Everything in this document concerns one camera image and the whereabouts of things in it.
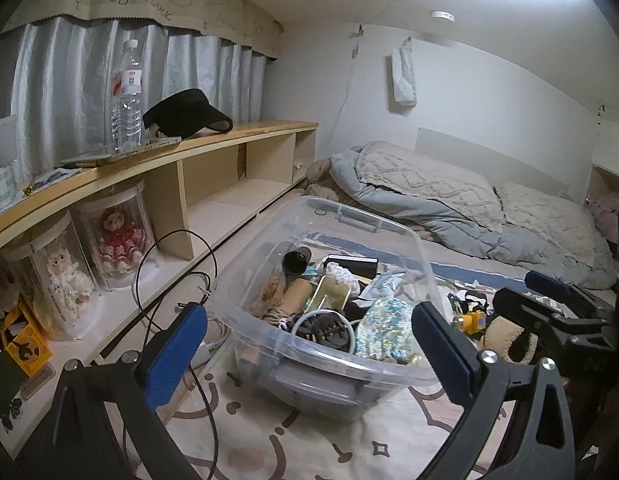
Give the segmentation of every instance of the smoke detector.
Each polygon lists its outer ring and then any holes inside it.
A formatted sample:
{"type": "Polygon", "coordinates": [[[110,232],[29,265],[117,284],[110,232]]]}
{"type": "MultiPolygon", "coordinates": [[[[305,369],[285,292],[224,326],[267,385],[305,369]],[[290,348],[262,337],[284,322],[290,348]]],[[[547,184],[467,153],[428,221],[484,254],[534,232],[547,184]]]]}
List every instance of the smoke detector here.
{"type": "Polygon", "coordinates": [[[448,20],[449,22],[452,22],[452,23],[456,22],[456,18],[454,17],[454,15],[450,14],[449,12],[445,12],[444,10],[433,10],[432,17],[442,18],[443,20],[448,20]]]}

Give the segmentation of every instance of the doll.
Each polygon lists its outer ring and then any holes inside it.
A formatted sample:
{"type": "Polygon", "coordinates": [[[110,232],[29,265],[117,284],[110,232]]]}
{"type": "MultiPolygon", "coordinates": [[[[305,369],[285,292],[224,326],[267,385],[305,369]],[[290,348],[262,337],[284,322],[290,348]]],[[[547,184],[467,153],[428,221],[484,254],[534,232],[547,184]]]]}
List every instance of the doll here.
{"type": "Polygon", "coordinates": [[[94,282],[78,268],[78,262],[72,262],[70,252],[65,247],[51,248],[46,263],[54,297],[65,307],[62,314],[71,319],[81,317],[80,305],[94,291],[94,282]]]}
{"type": "Polygon", "coordinates": [[[121,209],[106,212],[103,229],[98,250],[108,274],[126,274],[141,263],[147,235],[134,222],[126,221],[121,209]]]}

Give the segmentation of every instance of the white curtain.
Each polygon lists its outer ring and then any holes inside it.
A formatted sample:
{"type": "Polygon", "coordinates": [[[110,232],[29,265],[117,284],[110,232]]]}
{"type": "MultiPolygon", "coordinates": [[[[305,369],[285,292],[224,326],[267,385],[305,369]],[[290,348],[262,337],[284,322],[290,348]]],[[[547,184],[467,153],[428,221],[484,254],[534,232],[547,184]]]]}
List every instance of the white curtain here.
{"type": "Polygon", "coordinates": [[[51,18],[0,41],[0,118],[18,116],[18,180],[104,142],[112,65],[129,38],[139,41],[143,112],[200,88],[235,123],[259,120],[266,57],[247,47],[148,20],[51,18]]]}

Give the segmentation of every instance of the wall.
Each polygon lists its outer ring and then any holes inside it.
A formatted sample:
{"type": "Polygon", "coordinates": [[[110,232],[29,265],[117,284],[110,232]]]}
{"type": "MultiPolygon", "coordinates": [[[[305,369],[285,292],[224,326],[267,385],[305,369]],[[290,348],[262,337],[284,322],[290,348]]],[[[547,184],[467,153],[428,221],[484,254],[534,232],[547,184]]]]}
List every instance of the wall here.
{"type": "Polygon", "coordinates": [[[357,30],[331,20],[286,27],[282,55],[266,70],[264,119],[319,121],[319,158],[375,139],[413,149],[418,129],[429,128],[514,156],[583,196],[596,121],[573,99],[482,50],[414,40],[418,104],[400,107],[388,82],[389,56],[415,33],[366,25],[352,60],[357,30]]]}
{"type": "Polygon", "coordinates": [[[619,124],[602,121],[592,162],[619,174],[619,124]]]}

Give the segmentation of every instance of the headboard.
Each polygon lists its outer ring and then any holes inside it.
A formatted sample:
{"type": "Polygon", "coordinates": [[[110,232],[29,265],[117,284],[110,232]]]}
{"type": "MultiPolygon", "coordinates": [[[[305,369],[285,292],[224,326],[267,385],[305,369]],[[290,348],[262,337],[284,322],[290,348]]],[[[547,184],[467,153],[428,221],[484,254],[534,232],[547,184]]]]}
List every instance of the headboard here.
{"type": "Polygon", "coordinates": [[[569,186],[509,155],[434,130],[419,128],[414,152],[483,175],[492,186],[514,182],[567,198],[569,186]]]}

